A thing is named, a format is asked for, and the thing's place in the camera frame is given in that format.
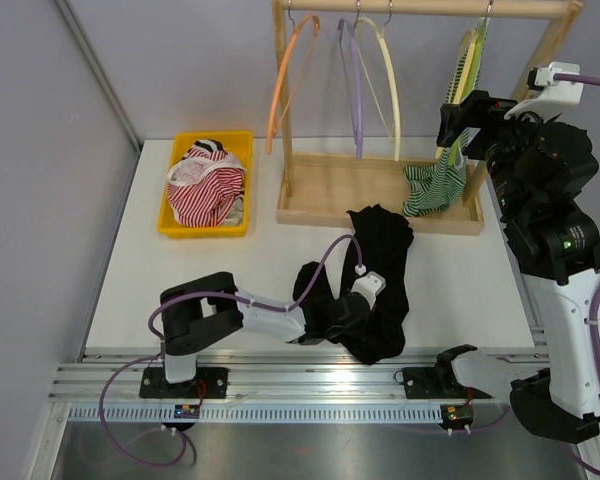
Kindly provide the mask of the green hanger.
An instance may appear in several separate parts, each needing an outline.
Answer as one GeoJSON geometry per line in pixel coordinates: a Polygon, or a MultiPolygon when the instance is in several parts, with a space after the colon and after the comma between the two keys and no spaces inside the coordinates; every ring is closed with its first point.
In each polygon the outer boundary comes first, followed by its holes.
{"type": "MultiPolygon", "coordinates": [[[[462,40],[462,53],[459,56],[458,66],[462,66],[459,74],[455,75],[458,79],[458,85],[455,87],[452,102],[460,104],[467,96],[474,91],[479,84],[482,55],[485,38],[487,36],[488,20],[481,19],[475,28],[469,30],[462,40]]],[[[451,153],[449,154],[448,164],[453,165],[456,170],[465,166],[466,160],[462,150],[468,145],[469,130],[464,130],[455,141],[451,153]]]]}

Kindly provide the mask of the green white striped tank top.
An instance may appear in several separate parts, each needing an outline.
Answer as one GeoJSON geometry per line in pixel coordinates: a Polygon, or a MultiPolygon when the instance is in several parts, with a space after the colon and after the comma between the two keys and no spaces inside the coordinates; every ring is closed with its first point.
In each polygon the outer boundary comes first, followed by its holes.
{"type": "Polygon", "coordinates": [[[440,166],[436,158],[433,165],[406,167],[404,176],[410,187],[410,195],[404,203],[403,214],[423,216],[446,211],[461,197],[466,184],[466,164],[456,170],[454,167],[440,166]]]}

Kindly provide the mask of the cream hanger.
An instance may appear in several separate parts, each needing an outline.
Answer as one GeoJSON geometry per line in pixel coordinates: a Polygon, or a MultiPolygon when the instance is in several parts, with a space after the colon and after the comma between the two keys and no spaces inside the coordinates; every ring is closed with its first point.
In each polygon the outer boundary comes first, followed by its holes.
{"type": "Polygon", "coordinates": [[[401,110],[394,64],[386,38],[386,27],[385,25],[379,26],[368,16],[363,16],[360,1],[355,2],[355,8],[356,17],[354,20],[354,36],[357,53],[361,62],[363,78],[366,80],[369,93],[371,94],[371,98],[373,100],[384,133],[393,147],[392,158],[394,162],[397,163],[400,160],[402,140],[401,110]],[[372,74],[371,69],[365,61],[364,33],[367,31],[373,34],[373,38],[376,41],[380,54],[382,67],[379,73],[372,74]],[[388,116],[385,114],[379,94],[376,90],[375,80],[379,80],[380,75],[383,75],[383,78],[386,80],[391,118],[388,118],[388,116]]]}

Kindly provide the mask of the purple hanger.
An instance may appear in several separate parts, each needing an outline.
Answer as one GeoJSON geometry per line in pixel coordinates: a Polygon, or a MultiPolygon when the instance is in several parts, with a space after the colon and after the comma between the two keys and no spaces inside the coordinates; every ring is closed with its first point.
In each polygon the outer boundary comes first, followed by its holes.
{"type": "Polygon", "coordinates": [[[337,24],[338,46],[349,102],[355,157],[361,159],[364,145],[364,113],[361,61],[357,50],[354,24],[344,17],[337,24]]]}

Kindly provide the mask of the orange hanger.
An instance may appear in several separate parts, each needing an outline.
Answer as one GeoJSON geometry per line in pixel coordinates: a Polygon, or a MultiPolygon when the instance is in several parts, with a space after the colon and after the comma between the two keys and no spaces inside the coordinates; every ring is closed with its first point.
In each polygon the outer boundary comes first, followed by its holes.
{"type": "Polygon", "coordinates": [[[268,120],[265,152],[270,154],[273,150],[274,137],[280,132],[285,132],[290,129],[290,110],[292,101],[296,95],[300,81],[306,71],[306,68],[312,58],[317,39],[321,32],[321,22],[316,14],[308,13],[298,22],[292,22],[293,30],[290,39],[287,39],[286,21],[284,12],[289,13],[291,10],[291,1],[273,1],[273,22],[275,35],[276,49],[276,65],[277,77],[273,89],[268,120]],[[289,68],[298,44],[301,33],[308,29],[312,33],[311,43],[308,47],[307,54],[293,86],[289,84],[289,68]]]}

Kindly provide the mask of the red white striped tank top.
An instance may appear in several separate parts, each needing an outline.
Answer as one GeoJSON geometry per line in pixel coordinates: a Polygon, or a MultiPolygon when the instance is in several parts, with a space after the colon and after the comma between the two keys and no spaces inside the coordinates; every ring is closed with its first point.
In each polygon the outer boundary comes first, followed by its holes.
{"type": "Polygon", "coordinates": [[[194,143],[167,174],[167,200],[175,221],[190,228],[241,225],[247,169],[225,148],[210,153],[194,143]]]}

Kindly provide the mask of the black white striped tank top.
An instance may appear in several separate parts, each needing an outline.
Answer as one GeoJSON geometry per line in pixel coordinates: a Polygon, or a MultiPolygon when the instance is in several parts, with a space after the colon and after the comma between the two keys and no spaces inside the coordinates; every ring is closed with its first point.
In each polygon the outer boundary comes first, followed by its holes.
{"type": "Polygon", "coordinates": [[[224,152],[224,147],[221,142],[213,139],[200,139],[194,143],[197,149],[205,150],[210,153],[224,152]]]}

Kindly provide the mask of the yellow hanger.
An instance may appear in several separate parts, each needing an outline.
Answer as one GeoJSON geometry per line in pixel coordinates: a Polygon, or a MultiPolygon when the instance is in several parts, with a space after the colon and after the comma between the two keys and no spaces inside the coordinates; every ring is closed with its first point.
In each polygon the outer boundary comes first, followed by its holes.
{"type": "MultiPolygon", "coordinates": [[[[483,48],[487,36],[489,17],[493,1],[489,1],[485,14],[476,26],[467,31],[461,40],[455,72],[447,90],[445,102],[460,104],[478,85],[483,56],[483,48]]],[[[449,148],[438,147],[436,158],[440,166],[454,167],[459,170],[465,165],[462,148],[469,141],[469,130],[465,129],[449,148]]]]}

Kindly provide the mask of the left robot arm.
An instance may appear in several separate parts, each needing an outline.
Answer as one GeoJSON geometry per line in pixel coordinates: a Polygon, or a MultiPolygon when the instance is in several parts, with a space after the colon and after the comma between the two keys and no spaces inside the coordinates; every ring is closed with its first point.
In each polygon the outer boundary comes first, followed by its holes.
{"type": "Polygon", "coordinates": [[[338,341],[366,326],[385,279],[358,272],[353,287],[332,300],[285,304],[240,289],[219,272],[164,291],[149,319],[160,338],[163,365],[147,367],[139,395],[145,399],[222,398],[226,371],[202,368],[198,355],[231,334],[267,335],[285,344],[313,346],[338,341]]]}

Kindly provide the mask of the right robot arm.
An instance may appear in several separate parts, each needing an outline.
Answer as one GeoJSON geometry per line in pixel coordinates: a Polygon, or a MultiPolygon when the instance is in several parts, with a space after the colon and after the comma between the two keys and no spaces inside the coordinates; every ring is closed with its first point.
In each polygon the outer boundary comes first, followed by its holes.
{"type": "Polygon", "coordinates": [[[528,432],[576,445],[600,432],[600,235],[576,204],[599,165],[587,132],[545,104],[473,91],[441,107],[437,144],[475,130],[464,154],[489,172],[550,364],[517,367],[462,345],[437,356],[433,380],[446,396],[481,391],[507,403],[528,432]]]}

